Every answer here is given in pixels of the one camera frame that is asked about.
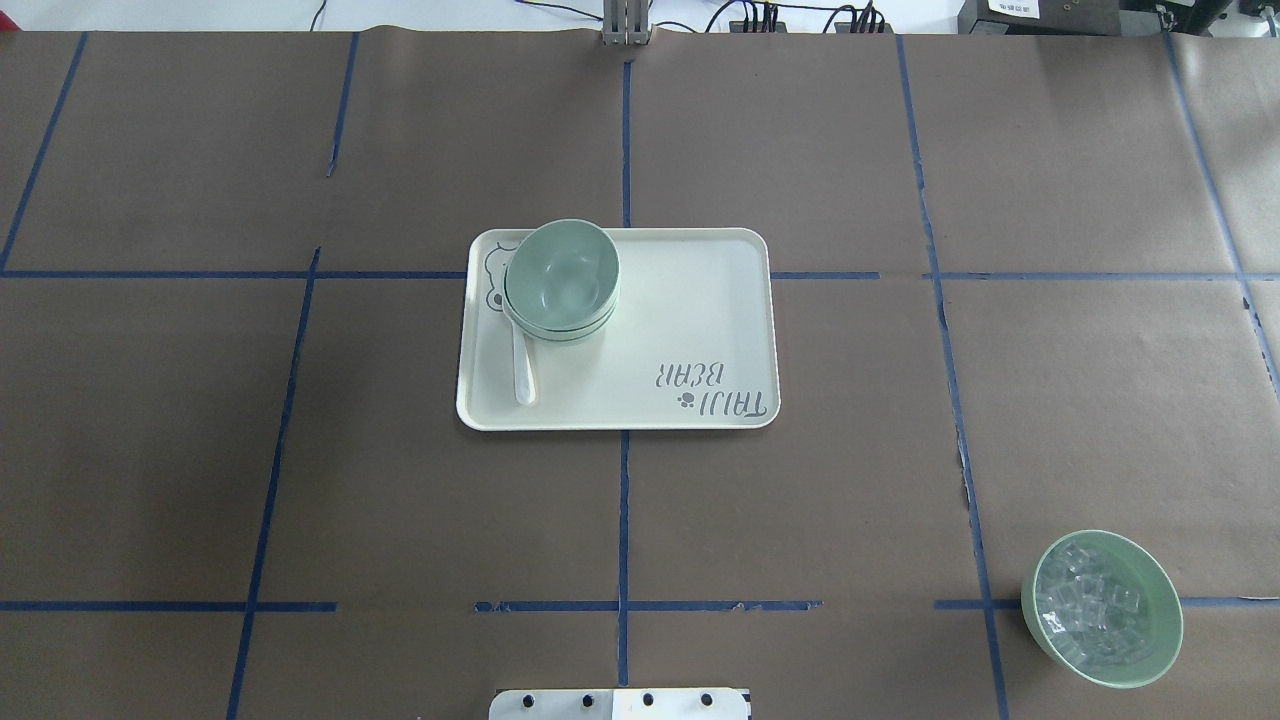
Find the tray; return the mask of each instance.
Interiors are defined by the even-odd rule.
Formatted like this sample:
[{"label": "tray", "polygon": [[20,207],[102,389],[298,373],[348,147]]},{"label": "tray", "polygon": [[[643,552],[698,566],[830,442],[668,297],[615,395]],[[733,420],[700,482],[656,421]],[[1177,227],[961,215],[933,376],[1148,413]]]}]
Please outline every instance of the tray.
[{"label": "tray", "polygon": [[502,275],[527,229],[471,243],[458,416],[477,430],[748,429],[778,414],[764,240],[744,228],[609,229],[618,306],[576,343],[530,340],[538,402],[516,404]]}]

